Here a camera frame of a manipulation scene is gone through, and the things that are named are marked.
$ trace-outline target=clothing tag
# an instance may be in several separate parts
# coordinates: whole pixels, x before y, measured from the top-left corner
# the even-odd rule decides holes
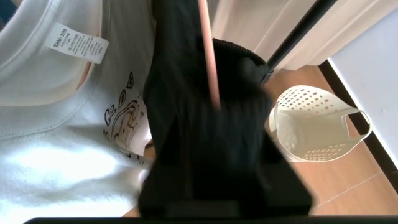
[[[64,54],[99,64],[109,42],[101,37],[82,34],[57,22],[45,40],[45,45]]]

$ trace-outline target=beige curtain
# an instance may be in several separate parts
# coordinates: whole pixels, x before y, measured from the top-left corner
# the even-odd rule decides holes
[[[268,60],[314,2],[219,0],[213,35],[242,45]],[[398,0],[337,1],[281,61],[276,71],[321,64],[396,7]]]

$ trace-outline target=black garment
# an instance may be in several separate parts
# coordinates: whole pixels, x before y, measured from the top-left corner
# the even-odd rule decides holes
[[[157,159],[139,199],[141,215],[164,217],[167,207],[187,200],[232,200],[241,215],[261,217],[266,207],[261,152],[276,150],[264,132],[272,104],[260,87],[265,61],[214,40],[221,98],[216,110],[197,0],[156,0],[153,8],[155,52],[144,102]]]

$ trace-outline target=black pole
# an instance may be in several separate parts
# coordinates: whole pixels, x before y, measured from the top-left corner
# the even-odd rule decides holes
[[[286,57],[286,55],[300,42],[310,29],[322,18],[323,15],[336,3],[337,0],[317,0],[310,10],[294,27],[283,43],[268,60],[267,74],[271,75],[274,68]]]

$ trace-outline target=white plastic basket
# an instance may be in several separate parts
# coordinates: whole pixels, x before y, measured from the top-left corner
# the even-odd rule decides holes
[[[346,116],[362,113],[367,134],[351,137]],[[327,162],[349,153],[372,131],[366,114],[332,93],[293,86],[278,97],[269,116],[272,137],[290,162]]]

